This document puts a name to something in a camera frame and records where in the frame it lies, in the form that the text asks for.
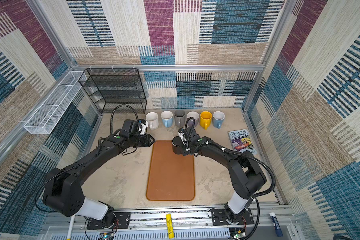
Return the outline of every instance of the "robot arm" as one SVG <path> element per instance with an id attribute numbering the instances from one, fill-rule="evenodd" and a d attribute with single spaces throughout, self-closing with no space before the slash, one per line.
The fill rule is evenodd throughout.
<path id="1" fill-rule="evenodd" d="M 188 147 L 190 151 L 187 151 L 185 141 L 188 139 L 189 132 L 191 132 L 191 127 L 187 130 L 179 129 L 179 136 L 184 143 L 180 146 L 182 154 L 186 156 L 190 153 L 197 153 L 217 161 L 228 169 L 235 191 L 225 205 L 225 217 L 230 224 L 240 222 L 244 211 L 253 201 L 253 194 L 267 182 L 263 171 L 259 164 L 253 160 L 255 158 L 252 153 L 246 152 L 238 156 L 236 152 L 232 153 L 231 150 L 217 144 L 209 137 L 200 138 L 195 130 L 189 137 Z"/>
<path id="2" fill-rule="evenodd" d="M 103 228 L 111 227 L 115 218 L 113 208 L 86 198 L 81 185 L 104 163 L 129 147 L 151 146 L 155 139 L 145 133 L 146 127 L 143 119 L 139 122 L 127 119 L 118 135 L 117 130 L 77 162 L 63 169 L 52 169 L 46 176 L 51 180 L 45 184 L 43 203 L 67 217 L 77 214 L 90 218 Z"/>
<path id="3" fill-rule="evenodd" d="M 77 214 L 88 217 L 90 222 L 94 222 L 100 228 L 112 227 L 116 219 L 113 207 L 86 198 L 81 185 L 100 166 L 129 147 L 151 146 L 155 139 L 145 133 L 147 126 L 148 124 L 143 119 L 139 121 L 127 119 L 120 132 L 117 130 L 105 139 L 101 138 L 104 141 L 99 141 L 97 149 L 70 166 L 52 169 L 46 177 L 48 181 L 45 184 L 43 203 L 67 217 Z M 254 193 L 266 183 L 259 163 L 268 171 L 270 171 L 269 168 L 255 159 L 251 153 L 234 152 L 220 146 L 209 137 L 200 138 L 191 127 L 187 130 L 180 128 L 179 136 L 184 143 L 179 146 L 184 156 L 198 153 L 214 159 L 228 169 L 235 192 L 225 205 L 224 215 L 227 223 L 237 224 L 256 197 Z M 274 188 L 274 177 L 272 177 L 272 182 L 268 190 L 257 195 L 271 192 Z"/>

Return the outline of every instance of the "white wire basket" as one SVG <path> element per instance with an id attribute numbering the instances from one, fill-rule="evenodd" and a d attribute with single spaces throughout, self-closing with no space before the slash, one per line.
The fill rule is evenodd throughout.
<path id="1" fill-rule="evenodd" d="M 30 134 L 50 134 L 80 90 L 81 71 L 68 73 L 34 112 L 24 128 Z"/>

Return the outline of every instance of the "blue marker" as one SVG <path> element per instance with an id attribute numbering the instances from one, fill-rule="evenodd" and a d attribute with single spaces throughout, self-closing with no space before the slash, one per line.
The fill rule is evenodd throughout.
<path id="1" fill-rule="evenodd" d="M 272 218 L 272 222 L 273 222 L 273 226 L 275 227 L 276 235 L 277 235 L 278 237 L 282 237 L 282 236 L 283 236 L 283 232 L 281 231 L 279 222 L 277 221 L 276 214 L 275 214 L 274 212 L 270 212 L 269 215 L 270 215 L 271 218 Z"/>

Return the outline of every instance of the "glue stick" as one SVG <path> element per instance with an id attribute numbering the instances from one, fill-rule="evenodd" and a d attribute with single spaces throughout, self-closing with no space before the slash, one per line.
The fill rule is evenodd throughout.
<path id="1" fill-rule="evenodd" d="M 173 233 L 171 214 L 165 215 L 165 218 L 167 219 L 168 237 L 174 238 L 175 234 Z"/>
<path id="2" fill-rule="evenodd" d="M 275 214 L 274 212 L 270 212 L 269 215 L 270 215 L 271 218 L 272 218 L 273 226 L 274 226 L 275 231 L 276 231 L 276 236 L 282 237 L 282 236 L 283 236 L 283 232 L 281 231 L 279 222 L 278 222 L 278 220 L 277 220 L 277 218 L 276 218 L 276 214 Z"/>

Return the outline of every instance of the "red wire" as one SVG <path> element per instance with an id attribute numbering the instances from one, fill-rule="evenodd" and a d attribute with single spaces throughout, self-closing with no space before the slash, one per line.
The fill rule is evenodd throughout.
<path id="1" fill-rule="evenodd" d="M 247 232 L 247 228 L 246 228 L 246 227 L 247 227 L 247 222 L 246 222 L 246 220 L 244 219 L 244 217 L 242 217 L 242 218 L 243 218 L 243 220 L 244 220 L 244 231 Z"/>
<path id="2" fill-rule="evenodd" d="M 117 220 L 117 223 L 116 223 L 116 225 L 113 227 L 111 233 L 113 233 L 113 230 L 115 230 L 115 227 L 117 227 L 115 232 L 117 232 L 117 230 L 119 229 L 119 220 L 118 220 L 118 219 L 116 219 L 116 220 Z"/>

